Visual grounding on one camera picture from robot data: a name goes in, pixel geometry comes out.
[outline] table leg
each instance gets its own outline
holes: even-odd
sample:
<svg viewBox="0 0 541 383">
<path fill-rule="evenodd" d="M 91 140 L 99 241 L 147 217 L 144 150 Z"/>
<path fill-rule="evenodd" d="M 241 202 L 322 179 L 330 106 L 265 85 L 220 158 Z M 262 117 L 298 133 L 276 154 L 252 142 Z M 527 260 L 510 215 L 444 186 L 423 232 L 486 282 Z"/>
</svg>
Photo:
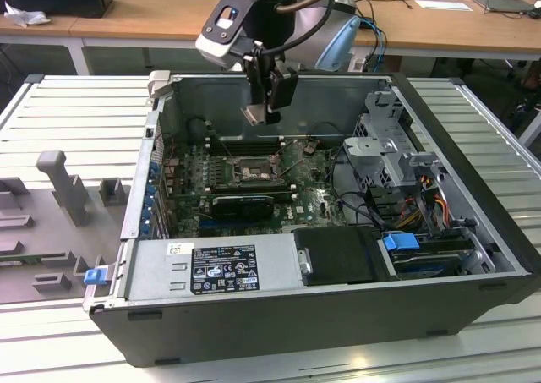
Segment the table leg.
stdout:
<svg viewBox="0 0 541 383">
<path fill-rule="evenodd" d="M 79 76 L 88 76 L 94 74 L 92 67 L 85 55 L 85 47 L 82 40 L 74 38 L 66 45 L 74 62 L 75 71 Z"/>
<path fill-rule="evenodd" d="M 143 52 L 143 63 L 145 64 L 145 68 L 154 68 L 152 61 L 150 60 L 150 49 L 144 47 L 141 51 Z"/>
</svg>

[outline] aluminum profile table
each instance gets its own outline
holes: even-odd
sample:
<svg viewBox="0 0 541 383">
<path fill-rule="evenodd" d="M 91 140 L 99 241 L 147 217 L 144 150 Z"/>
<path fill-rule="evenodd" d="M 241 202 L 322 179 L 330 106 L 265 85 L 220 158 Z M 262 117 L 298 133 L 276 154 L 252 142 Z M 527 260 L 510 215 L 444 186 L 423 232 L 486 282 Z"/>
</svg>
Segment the aluminum profile table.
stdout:
<svg viewBox="0 0 541 383">
<path fill-rule="evenodd" d="M 36 169 L 44 150 L 66 153 L 85 186 L 131 185 L 149 104 L 146 76 L 45 76 L 24 83 L 0 116 L 0 177 L 51 187 Z"/>
<path fill-rule="evenodd" d="M 541 249 L 541 165 L 465 86 L 448 79 L 411 79 L 413 87 L 538 250 Z M 431 145 L 413 125 L 425 150 Z"/>
</svg>

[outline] warning label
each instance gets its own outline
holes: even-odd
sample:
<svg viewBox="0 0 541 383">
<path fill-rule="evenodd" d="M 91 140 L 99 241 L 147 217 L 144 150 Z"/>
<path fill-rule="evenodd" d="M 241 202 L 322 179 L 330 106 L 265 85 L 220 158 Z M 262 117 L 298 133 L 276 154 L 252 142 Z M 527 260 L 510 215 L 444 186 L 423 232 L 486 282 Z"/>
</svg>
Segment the warning label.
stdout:
<svg viewBox="0 0 541 383">
<path fill-rule="evenodd" d="M 193 294 L 259 290 L 254 245 L 195 248 L 192 250 Z"/>
</svg>

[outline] wooden desk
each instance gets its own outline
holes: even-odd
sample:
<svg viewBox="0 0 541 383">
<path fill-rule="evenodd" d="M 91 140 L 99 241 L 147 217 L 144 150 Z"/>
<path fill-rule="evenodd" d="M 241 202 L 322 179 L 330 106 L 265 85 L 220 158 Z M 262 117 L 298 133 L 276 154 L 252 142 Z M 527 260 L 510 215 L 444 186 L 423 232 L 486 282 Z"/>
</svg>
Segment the wooden desk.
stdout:
<svg viewBox="0 0 541 383">
<path fill-rule="evenodd" d="M 84 47 L 194 48 L 194 41 L 219 0 L 114 0 L 101 19 L 52 17 L 28 29 L 0 19 L 0 42 L 66 46 L 78 74 L 89 74 Z M 472 12 L 422 9 L 414 1 L 374 1 L 378 26 L 388 38 L 387 54 L 535 60 L 541 56 L 541 21 Z M 359 2 L 370 16 L 367 2 Z M 374 34 L 359 31 L 354 52 L 370 52 Z"/>
<path fill-rule="evenodd" d="M 541 56 L 541 23 L 522 16 L 507 18 L 496 13 L 485 14 L 473 0 L 460 0 L 473 11 L 445 11 L 423 9 L 414 1 L 408 1 L 413 9 L 402 1 L 372 2 L 378 26 L 388 38 L 388 53 L 416 56 L 427 55 L 426 51 L 476 52 L 498 54 L 520 53 Z M 370 16 L 366 1 L 359 2 L 365 16 Z M 357 45 L 372 45 L 374 35 L 359 34 Z"/>
<path fill-rule="evenodd" d="M 219 0 L 114 0 L 101 19 L 79 18 L 71 36 L 195 41 Z"/>
<path fill-rule="evenodd" d="M 53 17 L 49 24 L 31 25 L 28 28 L 15 25 L 7 18 L 0 18 L 0 35 L 69 36 L 69 29 L 77 17 Z"/>
</svg>

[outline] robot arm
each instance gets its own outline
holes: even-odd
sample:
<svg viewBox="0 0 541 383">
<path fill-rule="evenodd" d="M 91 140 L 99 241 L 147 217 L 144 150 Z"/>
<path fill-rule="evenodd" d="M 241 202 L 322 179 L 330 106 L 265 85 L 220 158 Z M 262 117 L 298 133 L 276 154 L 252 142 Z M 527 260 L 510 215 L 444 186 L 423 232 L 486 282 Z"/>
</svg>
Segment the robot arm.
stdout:
<svg viewBox="0 0 541 383">
<path fill-rule="evenodd" d="M 221 0 L 196 46 L 213 63 L 241 63 L 250 123 L 277 123 L 291 104 L 298 74 L 285 61 L 337 70 L 360 25 L 353 0 Z"/>
</svg>

